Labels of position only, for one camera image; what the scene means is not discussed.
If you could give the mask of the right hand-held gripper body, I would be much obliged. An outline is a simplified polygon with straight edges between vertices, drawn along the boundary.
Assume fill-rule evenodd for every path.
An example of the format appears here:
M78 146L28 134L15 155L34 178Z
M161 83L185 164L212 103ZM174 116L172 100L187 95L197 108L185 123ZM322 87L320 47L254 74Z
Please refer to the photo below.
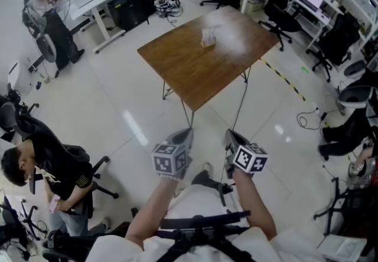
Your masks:
M240 145L235 153L226 158L224 168L227 178L233 178L233 172L236 168L241 169L250 176L253 176L254 173L262 172L268 159L269 155L266 150L256 143Z

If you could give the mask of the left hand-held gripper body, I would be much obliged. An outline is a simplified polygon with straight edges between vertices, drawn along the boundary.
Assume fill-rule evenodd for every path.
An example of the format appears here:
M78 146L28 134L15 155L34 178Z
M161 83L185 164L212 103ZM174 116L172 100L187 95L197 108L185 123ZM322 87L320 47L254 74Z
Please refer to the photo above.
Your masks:
M192 161L189 154L185 145L156 145L151 153L154 171L161 177L183 180Z

